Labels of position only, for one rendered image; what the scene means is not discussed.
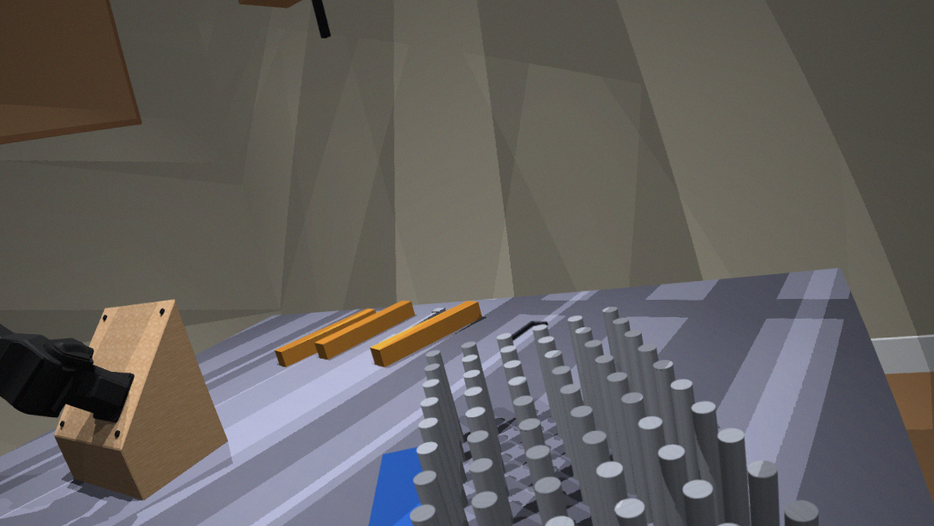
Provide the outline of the blue flat strip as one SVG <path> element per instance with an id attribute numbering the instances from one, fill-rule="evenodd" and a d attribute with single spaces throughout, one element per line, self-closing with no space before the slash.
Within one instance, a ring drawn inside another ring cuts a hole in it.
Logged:
<path id="1" fill-rule="evenodd" d="M 420 505 L 413 479 L 422 472 L 416 448 L 383 454 L 368 526 L 412 526 Z"/>

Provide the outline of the orange rectangular bar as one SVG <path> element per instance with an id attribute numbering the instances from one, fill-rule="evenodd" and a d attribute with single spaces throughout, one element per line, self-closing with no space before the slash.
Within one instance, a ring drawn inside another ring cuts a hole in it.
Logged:
<path id="1" fill-rule="evenodd" d="M 353 326 L 333 333 L 332 336 L 315 342 L 321 359 L 329 360 L 345 350 L 349 350 L 368 338 L 397 326 L 415 315 L 412 303 L 401 301 L 375 315 L 359 320 Z"/>
<path id="2" fill-rule="evenodd" d="M 327 326 L 317 332 L 313 332 L 308 336 L 300 338 L 295 342 L 274 350 L 274 353 L 276 353 L 276 357 L 278 358 L 279 365 L 282 365 L 282 367 L 291 367 L 291 365 L 294 363 L 297 363 L 302 359 L 307 358 L 308 356 L 317 354 L 318 351 L 317 346 L 315 346 L 315 342 L 332 336 L 333 333 L 343 330 L 347 326 L 353 326 L 353 324 L 357 321 L 375 314 L 376 311 L 374 309 L 365 309 L 343 320 L 337 321 L 331 326 Z"/>
<path id="3" fill-rule="evenodd" d="M 378 367 L 390 367 L 394 362 L 411 353 L 432 344 L 449 334 L 469 326 L 482 317 L 478 302 L 467 301 L 436 315 L 397 336 L 393 336 L 370 347 L 374 364 Z"/>

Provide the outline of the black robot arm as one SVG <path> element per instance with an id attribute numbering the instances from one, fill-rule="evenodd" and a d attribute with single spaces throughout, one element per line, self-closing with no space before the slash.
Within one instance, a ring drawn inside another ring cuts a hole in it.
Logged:
<path id="1" fill-rule="evenodd" d="M 135 375 L 93 365 L 74 338 L 14 333 L 0 324 L 0 397 L 28 415 L 59 417 L 64 405 L 117 422 Z"/>

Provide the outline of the black bent bar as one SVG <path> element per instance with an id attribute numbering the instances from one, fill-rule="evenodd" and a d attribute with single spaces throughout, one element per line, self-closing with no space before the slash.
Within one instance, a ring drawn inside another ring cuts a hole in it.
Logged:
<path id="1" fill-rule="evenodd" d="M 531 321 L 527 326 L 524 326 L 522 329 L 520 329 L 520 330 L 517 331 L 516 333 L 513 333 L 512 340 L 515 340 L 515 339 L 518 338 L 519 336 L 522 336 L 522 334 L 523 334 L 524 332 L 527 332 L 532 326 L 547 326 L 547 325 L 548 325 L 547 322 L 543 322 L 543 321 Z"/>

